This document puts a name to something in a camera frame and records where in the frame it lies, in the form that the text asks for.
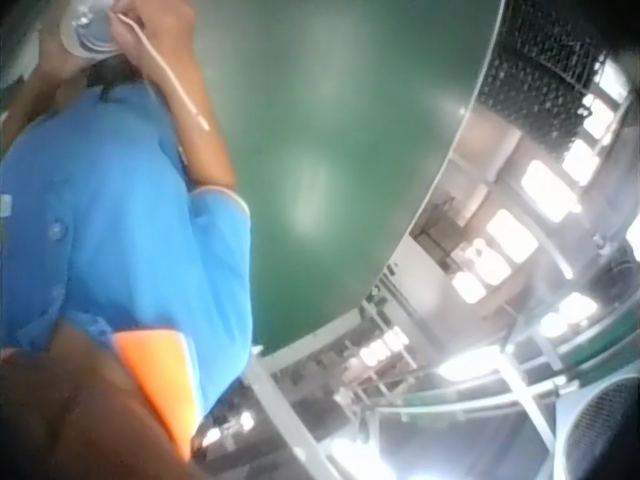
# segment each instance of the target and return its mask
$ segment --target blue uniform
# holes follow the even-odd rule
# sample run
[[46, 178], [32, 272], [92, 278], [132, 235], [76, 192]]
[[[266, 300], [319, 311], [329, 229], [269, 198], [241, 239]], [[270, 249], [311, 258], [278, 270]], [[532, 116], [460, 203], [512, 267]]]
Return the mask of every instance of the blue uniform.
[[0, 165], [3, 347], [46, 349], [60, 318], [108, 348], [179, 332], [202, 414], [249, 357], [248, 211], [191, 188], [144, 85], [98, 95], [36, 122]]

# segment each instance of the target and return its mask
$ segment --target forearm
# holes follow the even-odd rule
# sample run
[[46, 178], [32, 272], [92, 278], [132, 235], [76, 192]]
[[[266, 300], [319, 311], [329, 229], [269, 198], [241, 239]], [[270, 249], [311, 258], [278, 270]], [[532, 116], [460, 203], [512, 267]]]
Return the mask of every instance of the forearm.
[[209, 127], [206, 129], [198, 117], [189, 110], [175, 86], [167, 78], [160, 88], [167, 98], [176, 123], [189, 177], [199, 186], [235, 188], [233, 165], [213, 113], [200, 67], [194, 58], [183, 58], [179, 63], [174, 62], [172, 70]]
[[55, 101], [58, 84], [36, 70], [20, 88], [9, 104], [7, 118], [2, 123], [2, 151], [13, 142], [33, 121], [47, 113]]

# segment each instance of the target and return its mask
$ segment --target green surface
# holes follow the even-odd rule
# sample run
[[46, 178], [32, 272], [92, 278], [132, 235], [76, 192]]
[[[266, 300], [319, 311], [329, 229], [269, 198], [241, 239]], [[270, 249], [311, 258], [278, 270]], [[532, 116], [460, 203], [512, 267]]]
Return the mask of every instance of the green surface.
[[198, 55], [252, 210], [256, 343], [357, 306], [434, 182], [498, 0], [200, 0]]

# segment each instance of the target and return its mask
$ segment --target window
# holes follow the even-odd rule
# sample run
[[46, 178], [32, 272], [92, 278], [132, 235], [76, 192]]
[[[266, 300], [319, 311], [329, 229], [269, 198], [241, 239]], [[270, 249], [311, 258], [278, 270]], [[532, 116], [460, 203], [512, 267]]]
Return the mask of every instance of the window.
[[573, 142], [571, 148], [564, 157], [562, 168], [573, 178], [578, 185], [584, 187], [593, 173], [598, 168], [600, 158], [593, 154], [593, 150], [589, 146], [578, 139]]
[[451, 284], [467, 303], [476, 303], [487, 294], [487, 290], [473, 273], [458, 272], [451, 280]]
[[487, 224], [487, 232], [495, 238], [504, 253], [522, 263], [538, 248], [538, 241], [506, 210], [500, 210]]
[[626, 238], [631, 248], [633, 248], [636, 260], [640, 262], [640, 215], [638, 215], [629, 227], [629, 230], [627, 230]]
[[598, 309], [598, 304], [581, 293], [574, 292], [558, 306], [560, 316], [569, 323], [578, 323], [591, 316]]
[[613, 111], [602, 100], [594, 98], [591, 104], [591, 115], [584, 121], [584, 128], [596, 140], [600, 140], [606, 133], [614, 116]]
[[578, 199], [571, 189], [539, 160], [531, 162], [520, 183], [552, 222], [558, 223], [577, 207]]
[[551, 312], [540, 320], [540, 333], [547, 338], [559, 337], [567, 328], [567, 322], [557, 312]]
[[622, 103], [629, 93], [629, 83], [626, 77], [620, 67], [611, 59], [605, 63], [598, 84], [618, 103]]
[[511, 275], [507, 261], [481, 238], [473, 242], [465, 256], [473, 261], [476, 272], [489, 285], [498, 285]]

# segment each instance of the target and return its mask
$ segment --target black grille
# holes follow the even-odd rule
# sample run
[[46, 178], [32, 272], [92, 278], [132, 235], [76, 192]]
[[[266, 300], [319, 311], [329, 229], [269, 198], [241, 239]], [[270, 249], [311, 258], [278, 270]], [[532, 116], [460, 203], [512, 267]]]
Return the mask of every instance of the black grille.
[[584, 479], [611, 444], [625, 414], [638, 402], [640, 377], [618, 380], [594, 397], [580, 412], [564, 451], [569, 480]]
[[478, 101], [561, 158], [591, 111], [582, 105], [604, 46], [548, 0], [510, 0]]

